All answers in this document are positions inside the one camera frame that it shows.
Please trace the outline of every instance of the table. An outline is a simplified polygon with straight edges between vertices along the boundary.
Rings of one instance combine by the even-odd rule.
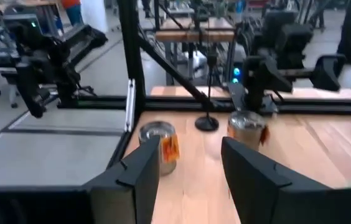
[[[46,0],[31,0],[31,1],[23,0],[23,1],[19,1],[18,4],[22,4],[24,6],[30,6],[30,7],[33,7],[33,6],[41,7],[44,17],[47,20],[50,34],[56,37],[59,36],[57,25],[55,23],[55,13],[52,8],[53,6],[57,7],[55,2],[50,2]],[[6,9],[7,6],[8,4],[0,4],[0,17],[2,12]]]
[[[178,86],[155,87],[155,96],[190,95]],[[213,91],[215,96],[228,94]],[[285,97],[350,98],[340,94],[297,88]],[[142,114],[125,155],[139,146],[139,128],[155,120],[174,125],[179,137],[180,159],[174,172],[161,177],[152,223],[240,223],[221,162],[221,141],[227,133],[226,113],[212,113],[220,122],[218,131],[203,133],[194,126],[203,113],[145,112]],[[329,187],[351,182],[351,116],[278,115],[268,119],[269,142],[260,147],[264,155]]]
[[[162,26],[162,31],[157,31],[155,34],[156,40],[164,43],[165,56],[168,61],[170,61],[175,67],[178,64],[178,43],[193,43],[199,42],[199,33],[194,31],[194,24],[191,18],[177,18],[179,22],[186,29],[191,28],[188,31],[165,31],[164,29],[178,29],[179,27],[172,19],[166,19]],[[207,28],[210,29],[232,29],[233,26],[225,19],[216,17],[210,17],[208,22],[201,22],[200,27],[204,30]],[[234,31],[203,31],[202,40],[203,42],[233,42]],[[193,78],[194,68],[193,62],[194,59],[192,54],[188,58],[188,77]],[[166,85],[172,84],[172,78],[169,74],[166,76]]]

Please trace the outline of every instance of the robot workstation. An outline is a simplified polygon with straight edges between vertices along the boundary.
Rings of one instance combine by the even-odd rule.
[[[195,86],[149,40],[136,1],[118,1],[127,96],[80,85],[74,66],[107,41],[100,31],[80,26],[58,38],[31,23],[8,26],[19,52],[8,55],[9,78],[32,116],[48,110],[44,77],[56,85],[58,108],[124,110],[126,121],[107,170],[87,183],[0,187],[0,223],[351,224],[351,90],[337,80],[344,56],[305,68],[313,26],[296,22],[296,11],[269,6],[261,19],[233,23],[210,9],[217,3],[191,1],[185,25],[154,0],[155,14],[169,15],[163,24],[175,24],[156,18],[156,38],[182,36],[189,53],[207,59],[207,86]],[[233,47],[218,69],[218,42],[229,33]],[[243,61],[232,59],[236,44]],[[141,50],[177,84],[147,94]],[[293,88],[299,79],[312,88]]]

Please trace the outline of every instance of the gray floor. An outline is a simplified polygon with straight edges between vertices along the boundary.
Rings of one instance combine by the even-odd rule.
[[[320,55],[336,51],[343,18],[341,12],[325,13],[325,32],[316,32],[305,50],[307,67],[313,67]],[[110,27],[119,24],[110,12],[108,23]],[[143,26],[151,26],[151,22],[144,21]],[[92,52],[77,70],[81,71],[82,85],[93,86],[98,94],[125,95],[128,76],[121,32],[109,31],[108,38],[108,43]],[[165,73],[145,53],[142,53],[142,59],[149,93],[153,86],[165,85]],[[345,67],[340,82],[343,87],[351,88],[351,67]],[[302,80],[295,86],[311,84]],[[24,113],[26,107],[19,99],[19,108],[11,109],[7,99],[8,87],[1,77],[0,88],[3,92],[0,97],[2,129]],[[109,133],[120,132],[123,125],[123,111],[65,111],[52,105],[42,119],[27,114],[11,126],[14,133],[0,135],[0,185],[84,183],[105,169],[119,139],[118,136],[109,137]],[[60,134],[22,134],[17,133],[19,129],[44,129]]]

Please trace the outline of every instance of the microphone stand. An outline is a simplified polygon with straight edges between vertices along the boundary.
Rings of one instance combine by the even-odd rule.
[[[217,64],[217,53],[212,50],[207,54],[208,65],[208,100],[210,101],[210,92],[212,89],[212,76],[214,66]],[[195,121],[195,127],[201,131],[216,131],[218,129],[218,120],[209,115],[209,107],[206,107],[206,115]]]

